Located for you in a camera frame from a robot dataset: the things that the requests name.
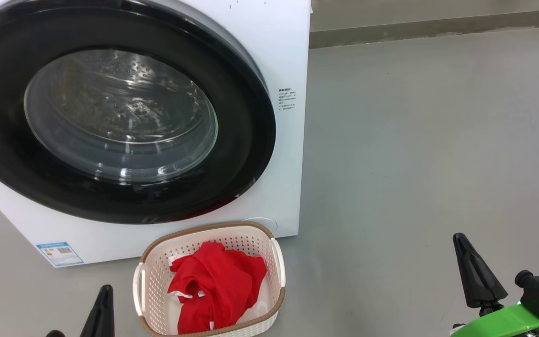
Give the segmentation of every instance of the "washing machine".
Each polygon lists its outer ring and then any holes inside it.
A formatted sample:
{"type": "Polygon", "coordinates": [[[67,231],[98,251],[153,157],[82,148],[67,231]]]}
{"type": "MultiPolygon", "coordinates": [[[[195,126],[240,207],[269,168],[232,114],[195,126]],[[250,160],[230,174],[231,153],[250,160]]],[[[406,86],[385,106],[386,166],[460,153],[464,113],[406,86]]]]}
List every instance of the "washing machine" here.
{"type": "Polygon", "coordinates": [[[0,211],[54,267],[299,222],[310,0],[0,0],[0,211]]]}

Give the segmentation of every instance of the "white plastic basket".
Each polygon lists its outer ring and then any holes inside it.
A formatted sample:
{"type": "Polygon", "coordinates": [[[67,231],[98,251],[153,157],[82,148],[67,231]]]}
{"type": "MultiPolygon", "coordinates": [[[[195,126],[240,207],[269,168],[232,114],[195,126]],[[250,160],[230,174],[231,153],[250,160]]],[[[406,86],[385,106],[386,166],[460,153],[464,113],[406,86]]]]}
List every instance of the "white plastic basket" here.
{"type": "Polygon", "coordinates": [[[143,328],[154,337],[177,336],[180,304],[167,294],[175,273],[171,261],[193,254],[205,241],[220,242],[226,249],[262,256],[267,275],[257,304],[233,326],[180,335],[182,337],[250,337],[267,331],[278,315],[286,293],[286,274],[280,245],[272,233],[256,222],[240,221],[193,228],[160,237],[144,252],[134,272],[132,293],[143,328]]]}

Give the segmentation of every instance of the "white handle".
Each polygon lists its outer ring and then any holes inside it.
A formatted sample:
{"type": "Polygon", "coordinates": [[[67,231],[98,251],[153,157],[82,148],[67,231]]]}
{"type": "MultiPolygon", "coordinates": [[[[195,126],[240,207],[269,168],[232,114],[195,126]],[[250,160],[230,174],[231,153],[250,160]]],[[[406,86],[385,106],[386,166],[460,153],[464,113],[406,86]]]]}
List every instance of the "white handle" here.
{"type": "Polygon", "coordinates": [[[134,307],[137,310],[139,316],[143,315],[145,311],[145,269],[144,263],[138,264],[137,269],[134,271],[134,278],[132,279],[132,296],[134,298],[134,307]],[[141,296],[138,295],[138,284],[141,281],[141,296]]]}
{"type": "Polygon", "coordinates": [[[278,258],[278,263],[276,263],[276,267],[278,268],[278,274],[280,275],[280,286],[284,287],[286,286],[286,266],[284,265],[284,257],[282,256],[282,249],[280,249],[280,245],[278,244],[278,241],[271,238],[272,247],[274,249],[274,255],[278,258]]]}

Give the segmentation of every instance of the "red clothing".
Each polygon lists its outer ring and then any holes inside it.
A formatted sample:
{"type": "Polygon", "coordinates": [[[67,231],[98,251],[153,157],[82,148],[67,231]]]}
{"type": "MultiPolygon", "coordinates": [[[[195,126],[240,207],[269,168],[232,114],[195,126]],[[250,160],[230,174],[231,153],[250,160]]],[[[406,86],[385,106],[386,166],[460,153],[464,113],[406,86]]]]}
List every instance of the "red clothing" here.
{"type": "Polygon", "coordinates": [[[222,243],[204,242],[190,256],[175,260],[176,275],[168,293],[180,292],[182,305],[178,333],[209,331],[236,324],[244,312],[257,303],[267,269],[260,256],[227,251],[222,243]]]}

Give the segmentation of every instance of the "washing machine door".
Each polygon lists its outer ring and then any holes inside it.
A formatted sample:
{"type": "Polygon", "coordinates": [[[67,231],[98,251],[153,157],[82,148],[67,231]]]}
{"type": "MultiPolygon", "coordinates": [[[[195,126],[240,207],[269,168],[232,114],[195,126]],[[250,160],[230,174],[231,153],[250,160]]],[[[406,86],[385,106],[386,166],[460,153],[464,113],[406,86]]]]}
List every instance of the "washing machine door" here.
{"type": "Polygon", "coordinates": [[[0,8],[0,181],[38,203],[105,222],[190,218],[248,189],[275,136],[242,48],[179,10],[0,8]]]}

